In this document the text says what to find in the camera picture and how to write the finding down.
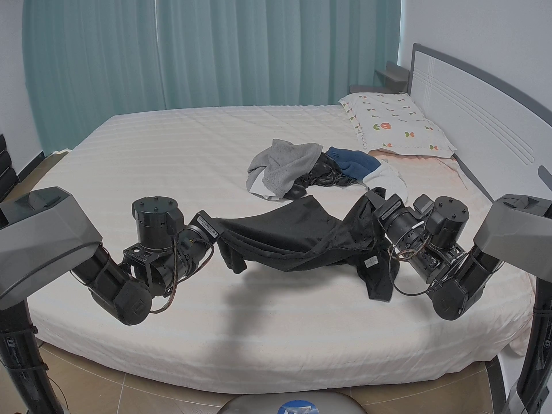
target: blue sticker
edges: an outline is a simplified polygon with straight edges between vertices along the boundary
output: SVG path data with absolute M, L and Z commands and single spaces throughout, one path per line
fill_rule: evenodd
M 286 402 L 278 410 L 278 414 L 320 414 L 318 408 L 306 400 Z

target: floral pillow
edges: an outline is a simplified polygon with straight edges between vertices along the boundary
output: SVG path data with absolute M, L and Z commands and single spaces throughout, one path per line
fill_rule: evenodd
M 340 100 L 365 151 L 450 158 L 456 148 L 406 94 L 352 93 Z

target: mattress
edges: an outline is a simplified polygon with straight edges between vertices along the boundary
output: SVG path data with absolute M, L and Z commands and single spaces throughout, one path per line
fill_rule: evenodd
M 246 169 L 272 138 L 360 149 L 342 107 L 231 107 L 115 116 L 97 128 L 37 185 L 71 192 L 104 237 L 112 257 L 136 242 L 131 204 L 162 195 L 178 201 L 186 221 L 264 213 L 269 202 L 245 190 Z M 469 207 L 465 249 L 490 202 L 456 162 L 377 154 L 409 189 L 451 195 Z M 310 187 L 309 194 L 343 218 L 365 192 L 354 185 Z M 425 288 L 403 263 L 397 285 Z M 219 253 L 179 288 L 172 307 L 124 326 L 100 308 L 69 273 L 29 298 L 38 337 L 108 367 L 166 383 L 229 393 L 303 391 L 435 379 L 487 361 L 527 341 L 530 276 L 509 265 L 456 321 L 440 319 L 427 296 L 394 293 L 368 299 L 352 266 L 284 273 L 248 263 L 229 270 Z M 163 300 L 154 300 L 161 307 Z

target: curtain fold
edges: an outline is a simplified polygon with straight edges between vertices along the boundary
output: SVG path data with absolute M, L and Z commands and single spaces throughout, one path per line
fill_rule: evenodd
M 46 155 L 113 115 L 165 108 L 155 0 L 25 0 L 22 35 Z
M 46 154 L 116 114 L 334 104 L 396 62 L 401 0 L 25 0 Z

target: white headboard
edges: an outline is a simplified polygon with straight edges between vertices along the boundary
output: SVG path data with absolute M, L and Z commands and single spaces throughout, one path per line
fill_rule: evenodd
M 460 165 L 497 199 L 552 199 L 552 112 L 489 73 L 415 44 L 409 94 L 458 148 Z

